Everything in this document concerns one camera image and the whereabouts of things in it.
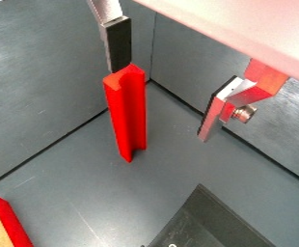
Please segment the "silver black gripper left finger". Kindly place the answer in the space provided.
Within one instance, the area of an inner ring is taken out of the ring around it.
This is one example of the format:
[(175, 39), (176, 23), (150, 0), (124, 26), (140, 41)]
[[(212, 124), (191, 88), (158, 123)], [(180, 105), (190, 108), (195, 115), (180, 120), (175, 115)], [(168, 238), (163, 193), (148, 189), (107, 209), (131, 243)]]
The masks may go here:
[(119, 0), (87, 0), (104, 42), (111, 72), (131, 63), (131, 19), (124, 16)]

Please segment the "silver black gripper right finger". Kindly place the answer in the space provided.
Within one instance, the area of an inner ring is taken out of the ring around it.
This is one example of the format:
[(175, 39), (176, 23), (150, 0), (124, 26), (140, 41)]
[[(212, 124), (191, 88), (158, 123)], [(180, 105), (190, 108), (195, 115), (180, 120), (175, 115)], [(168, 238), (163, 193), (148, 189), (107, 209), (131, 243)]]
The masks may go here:
[(252, 103), (272, 97), (280, 90), (288, 75), (251, 59), (243, 78), (234, 76), (212, 93), (198, 136), (206, 142), (212, 130), (231, 119), (247, 123), (256, 108)]

